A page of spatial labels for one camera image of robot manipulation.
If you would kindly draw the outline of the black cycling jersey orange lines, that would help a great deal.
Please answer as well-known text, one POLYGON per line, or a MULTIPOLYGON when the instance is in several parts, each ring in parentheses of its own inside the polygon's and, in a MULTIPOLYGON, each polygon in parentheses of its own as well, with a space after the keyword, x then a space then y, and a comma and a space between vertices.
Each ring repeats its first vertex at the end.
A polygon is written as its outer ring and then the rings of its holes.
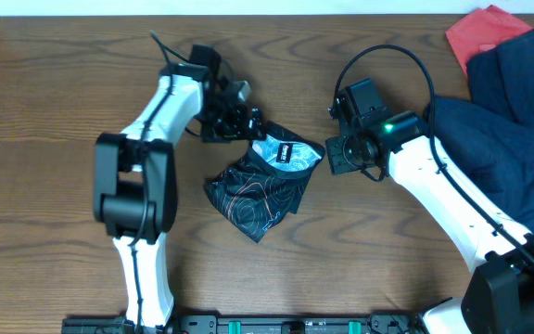
POLYGON ((298 212, 325 148, 269 122, 266 137, 252 140, 240 160, 204 185, 212 206, 258 243, 289 213, 298 212))

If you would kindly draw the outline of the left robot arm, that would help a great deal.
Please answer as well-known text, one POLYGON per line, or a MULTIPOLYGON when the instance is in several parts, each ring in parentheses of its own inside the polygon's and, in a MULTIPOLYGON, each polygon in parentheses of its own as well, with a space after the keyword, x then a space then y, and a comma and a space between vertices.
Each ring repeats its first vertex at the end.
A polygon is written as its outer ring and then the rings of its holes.
POLYGON ((139 116, 117 134, 95 142, 93 212, 121 257, 127 288, 125 315, 97 333, 163 333, 174 298, 169 288, 166 241, 175 221, 178 186, 175 149, 196 120, 206 143, 263 139, 259 109, 246 101, 251 89, 209 45, 193 45, 188 58, 165 65, 158 88, 139 116))

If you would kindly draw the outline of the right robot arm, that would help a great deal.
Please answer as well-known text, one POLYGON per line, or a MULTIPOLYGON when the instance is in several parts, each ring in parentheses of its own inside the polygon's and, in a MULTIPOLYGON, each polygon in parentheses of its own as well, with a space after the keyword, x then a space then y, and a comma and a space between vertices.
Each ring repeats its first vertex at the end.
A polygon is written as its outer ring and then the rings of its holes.
POLYGON ((431 214, 472 277, 461 299, 423 311, 422 333, 534 333, 534 235, 494 205, 456 166, 428 124, 411 111, 391 114, 365 79, 334 93, 340 134, 327 139, 333 174, 379 169, 431 214))

